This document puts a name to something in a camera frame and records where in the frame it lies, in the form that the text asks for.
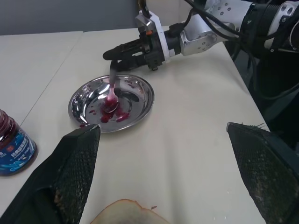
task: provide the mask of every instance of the white table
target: white table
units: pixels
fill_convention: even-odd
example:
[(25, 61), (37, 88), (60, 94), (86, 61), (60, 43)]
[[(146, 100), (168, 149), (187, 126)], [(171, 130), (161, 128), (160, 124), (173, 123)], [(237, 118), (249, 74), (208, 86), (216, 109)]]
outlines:
[[(24, 172), (0, 179), (0, 214), (31, 172), (76, 127), (68, 117), (72, 94), (108, 74), (102, 54), (137, 38), (136, 29), (84, 33), (43, 92), (22, 127), (39, 147)], [(226, 133), (228, 122), (264, 123), (224, 45), (176, 56), (151, 72), (132, 71), (155, 91), (148, 117), (100, 139), (93, 183), (81, 219), (90, 223), (107, 205), (127, 198), (172, 224), (264, 224), (244, 186)]]
[(0, 109), (21, 124), (82, 34), (0, 36)]

